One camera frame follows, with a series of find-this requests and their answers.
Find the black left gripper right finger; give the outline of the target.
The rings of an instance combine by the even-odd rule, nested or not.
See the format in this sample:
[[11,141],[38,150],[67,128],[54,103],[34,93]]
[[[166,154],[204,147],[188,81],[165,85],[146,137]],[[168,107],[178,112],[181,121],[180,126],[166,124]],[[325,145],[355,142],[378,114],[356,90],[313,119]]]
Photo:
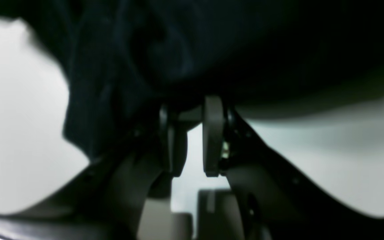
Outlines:
[[204,173],[227,178],[247,240],[384,240],[384,218],[331,197],[221,97],[204,98],[202,124]]

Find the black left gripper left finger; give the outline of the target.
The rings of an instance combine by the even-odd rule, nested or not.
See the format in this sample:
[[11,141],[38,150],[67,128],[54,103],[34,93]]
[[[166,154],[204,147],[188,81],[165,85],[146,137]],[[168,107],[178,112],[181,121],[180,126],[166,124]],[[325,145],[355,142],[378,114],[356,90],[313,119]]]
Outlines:
[[0,240],[135,240],[148,195],[163,197],[182,171],[188,130],[188,121],[162,105],[64,187],[0,214]]

